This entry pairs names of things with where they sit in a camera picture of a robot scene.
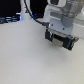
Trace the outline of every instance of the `white table surface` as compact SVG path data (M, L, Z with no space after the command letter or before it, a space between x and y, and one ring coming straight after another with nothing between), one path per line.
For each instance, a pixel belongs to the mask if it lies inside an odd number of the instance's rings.
M68 51L34 21L0 24L0 84L84 84L84 41Z

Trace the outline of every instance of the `screw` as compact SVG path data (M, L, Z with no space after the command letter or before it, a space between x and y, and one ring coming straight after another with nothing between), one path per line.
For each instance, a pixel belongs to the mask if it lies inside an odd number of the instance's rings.
M63 30L65 30L65 28L63 28Z
M53 26L53 24L51 26Z

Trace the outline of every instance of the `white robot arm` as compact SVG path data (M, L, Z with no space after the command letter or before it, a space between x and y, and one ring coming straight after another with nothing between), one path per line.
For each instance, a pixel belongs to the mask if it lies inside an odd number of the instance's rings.
M83 6L84 0L48 0L43 18L43 25L47 27L45 38L72 50L79 38L84 39Z

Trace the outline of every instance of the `cable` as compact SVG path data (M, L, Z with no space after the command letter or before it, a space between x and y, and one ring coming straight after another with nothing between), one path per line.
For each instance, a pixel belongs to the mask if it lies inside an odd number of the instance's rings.
M25 3L26 9L27 9L29 15L30 15L37 23L42 24L43 26L46 26L46 28L48 28L49 23L40 22L40 21L36 20L36 19L32 16L32 14L30 13L30 11L29 11L29 9L28 9L28 6L27 6L27 4L26 4L26 0L24 0L24 3Z

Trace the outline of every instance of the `black cable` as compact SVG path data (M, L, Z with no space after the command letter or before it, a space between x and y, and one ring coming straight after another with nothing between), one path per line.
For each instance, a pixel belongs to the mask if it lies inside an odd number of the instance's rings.
M26 9L27 9L29 15L30 15L37 23L39 23L39 24L41 24L41 25L43 25L43 26L46 26L46 28L49 28L49 24L50 24L50 23L48 23L48 22L47 22L47 23L46 23L46 22L40 22L39 20L36 20L36 18L33 17L32 14L30 13L30 11L29 11L29 9L28 9L28 6L27 6L27 4L26 4L26 0L24 0L24 3L25 3Z
M25 3L26 9L27 9L29 15L30 15L36 22L38 22L39 24L44 25L44 22L40 22L40 21L36 20L36 19L32 16L32 14L30 13L30 11L29 11L29 9L28 9L28 6L27 6L27 4L26 4L26 0L24 0L24 3Z

